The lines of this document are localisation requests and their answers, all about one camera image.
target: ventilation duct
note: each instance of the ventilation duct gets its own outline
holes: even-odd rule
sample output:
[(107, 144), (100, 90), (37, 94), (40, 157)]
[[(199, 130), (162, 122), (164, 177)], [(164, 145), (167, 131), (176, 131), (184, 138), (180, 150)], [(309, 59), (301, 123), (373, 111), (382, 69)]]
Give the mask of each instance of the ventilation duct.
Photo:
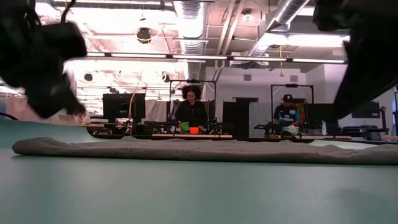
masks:
[(275, 43), (275, 35), (270, 34), (269, 31), (279, 26), (290, 24), (309, 1), (310, 0), (280, 0), (278, 8), (271, 12), (274, 17), (269, 23), (266, 21), (268, 23), (266, 33), (259, 39), (251, 51), (248, 52), (247, 56), (261, 57), (271, 45), (277, 44)]
[[(195, 1), (174, 1), (178, 16), (178, 35), (185, 39), (180, 42), (183, 54), (203, 54), (205, 43), (201, 39), (205, 34), (206, 3)], [(204, 80), (204, 71), (198, 62), (188, 62), (185, 71), (187, 80)]]

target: computer monitor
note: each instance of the computer monitor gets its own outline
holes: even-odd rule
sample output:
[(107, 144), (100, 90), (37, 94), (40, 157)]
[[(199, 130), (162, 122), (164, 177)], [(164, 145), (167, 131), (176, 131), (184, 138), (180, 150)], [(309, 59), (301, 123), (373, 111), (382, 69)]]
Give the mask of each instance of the computer monitor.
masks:
[(379, 102), (370, 101), (352, 112), (351, 116), (353, 118), (380, 118), (380, 104)]
[[(104, 94), (103, 113), (104, 118), (112, 120), (115, 118), (128, 118), (129, 105), (132, 93)], [(136, 93), (131, 103), (131, 118), (145, 118), (145, 94)]]
[(331, 103), (309, 103), (306, 105), (307, 125), (309, 128), (318, 129), (322, 121), (328, 126), (338, 125), (334, 117), (334, 104)]

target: water bottle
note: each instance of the water bottle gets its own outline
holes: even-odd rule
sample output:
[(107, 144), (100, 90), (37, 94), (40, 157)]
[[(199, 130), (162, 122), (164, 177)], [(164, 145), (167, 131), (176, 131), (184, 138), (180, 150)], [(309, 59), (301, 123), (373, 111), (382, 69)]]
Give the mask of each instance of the water bottle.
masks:
[(322, 121), (322, 135), (326, 135), (326, 122)]

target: black shirt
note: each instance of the black shirt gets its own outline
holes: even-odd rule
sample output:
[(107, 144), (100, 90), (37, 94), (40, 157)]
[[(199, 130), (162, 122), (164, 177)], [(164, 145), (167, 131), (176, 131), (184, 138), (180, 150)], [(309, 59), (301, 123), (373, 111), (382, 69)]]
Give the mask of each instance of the black shirt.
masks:
[(300, 120), (300, 113), (296, 106), (279, 105), (275, 108), (274, 119), (278, 120), (281, 126), (287, 127)]
[(181, 122), (189, 122), (190, 127), (204, 126), (207, 121), (205, 105), (201, 101), (196, 101), (191, 105), (188, 100), (181, 102), (175, 112), (175, 119)]

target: jersey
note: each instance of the jersey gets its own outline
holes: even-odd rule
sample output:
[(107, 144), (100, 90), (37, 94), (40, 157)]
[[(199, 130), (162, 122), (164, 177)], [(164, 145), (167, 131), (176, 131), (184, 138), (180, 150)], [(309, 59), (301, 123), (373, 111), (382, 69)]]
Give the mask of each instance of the jersey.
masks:
[(274, 119), (278, 120), (279, 124), (283, 127), (287, 127), (300, 120), (300, 113), (297, 107), (279, 105), (275, 108)]

